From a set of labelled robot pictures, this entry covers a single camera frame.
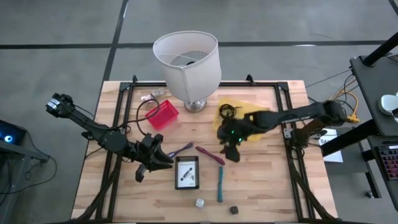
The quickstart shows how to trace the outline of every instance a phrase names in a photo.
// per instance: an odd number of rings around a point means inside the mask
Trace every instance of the wooden tabletop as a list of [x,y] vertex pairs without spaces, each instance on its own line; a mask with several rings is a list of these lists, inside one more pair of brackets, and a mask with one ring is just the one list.
[[[112,125],[119,83],[104,82],[98,103],[96,122]],[[304,82],[288,81],[288,83],[293,107],[308,105]],[[135,118],[141,96],[148,95],[152,89],[154,88],[134,88],[130,119]],[[206,108],[197,114],[185,111],[182,101],[171,96],[167,99],[178,109],[180,114],[176,121],[160,131],[160,134],[164,135],[163,151],[166,153],[175,151],[192,141],[196,146],[201,146],[224,158],[224,155],[219,154],[222,146],[219,145],[219,140],[212,128],[213,118],[218,109],[218,99],[224,96],[277,111],[275,92],[270,87],[220,87],[208,97]],[[150,109],[144,108],[140,111],[139,117],[142,118]],[[141,122],[140,125],[144,132],[150,132],[153,135],[158,133],[147,121]],[[143,137],[142,134],[134,123],[130,126],[132,131],[127,135],[129,140],[140,141]],[[99,146],[95,142],[91,142],[87,153],[97,148]],[[297,221],[280,126],[265,133],[260,141],[242,143],[239,151],[241,153],[239,163],[225,159],[223,203],[217,202],[218,163],[194,148],[181,152],[179,156],[199,156],[199,190],[175,190],[174,168],[146,172],[144,181],[138,183],[134,178],[139,163],[123,163],[114,222]],[[85,161],[72,218],[81,215],[98,193],[105,158],[106,152],[100,150]],[[336,217],[335,203],[320,149],[317,147],[306,148],[304,160],[312,192],[327,211]],[[302,193],[300,197],[305,210]],[[198,198],[205,201],[203,208],[195,206],[195,201]],[[239,208],[237,215],[232,215],[229,212],[229,207],[234,205]]]

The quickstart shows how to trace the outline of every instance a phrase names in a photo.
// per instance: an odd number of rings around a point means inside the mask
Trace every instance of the teal stick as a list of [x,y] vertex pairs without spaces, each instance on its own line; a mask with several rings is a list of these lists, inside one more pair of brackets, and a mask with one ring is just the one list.
[[217,202],[223,202],[223,166],[218,168],[218,198]]

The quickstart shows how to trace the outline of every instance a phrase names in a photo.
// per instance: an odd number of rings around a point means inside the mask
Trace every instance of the lamp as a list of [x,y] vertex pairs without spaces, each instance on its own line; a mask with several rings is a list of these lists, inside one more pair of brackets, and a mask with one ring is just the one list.
[[156,40],[153,51],[171,94],[189,112],[203,110],[221,81],[216,37],[200,31],[174,32]]

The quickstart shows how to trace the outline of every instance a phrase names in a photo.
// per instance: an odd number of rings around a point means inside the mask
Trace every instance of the red basket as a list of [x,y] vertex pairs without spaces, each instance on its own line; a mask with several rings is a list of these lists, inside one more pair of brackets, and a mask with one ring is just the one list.
[[[157,107],[145,114],[145,117],[147,118],[150,115],[154,114],[156,110]],[[156,130],[160,130],[168,125],[170,122],[174,121],[177,116],[178,111],[170,103],[169,100],[165,100],[163,103],[160,104],[159,112],[155,116],[149,118],[148,121]]]

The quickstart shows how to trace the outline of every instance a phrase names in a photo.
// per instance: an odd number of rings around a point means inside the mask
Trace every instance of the concrete floor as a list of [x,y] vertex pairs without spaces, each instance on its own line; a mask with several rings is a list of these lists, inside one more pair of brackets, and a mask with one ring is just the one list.
[[[111,43],[122,0],[0,1],[0,45]],[[386,40],[398,31],[388,0],[130,0],[120,43],[153,42],[178,30],[210,32],[220,41]],[[224,80],[304,80],[306,84],[347,70],[349,59],[376,45],[322,47],[221,47]],[[87,141],[77,125],[55,119],[44,105],[54,92],[68,93],[95,112],[109,49],[0,50],[0,119],[27,128],[35,144],[58,163],[55,178],[19,194],[12,223],[60,222],[70,218]],[[118,49],[110,80],[163,80],[151,49]],[[324,100],[344,74],[310,87]],[[359,89],[358,116],[370,118]],[[396,223],[398,213],[375,164],[381,199],[363,197],[364,175],[329,176],[339,217]],[[34,171],[46,180],[53,164]]]

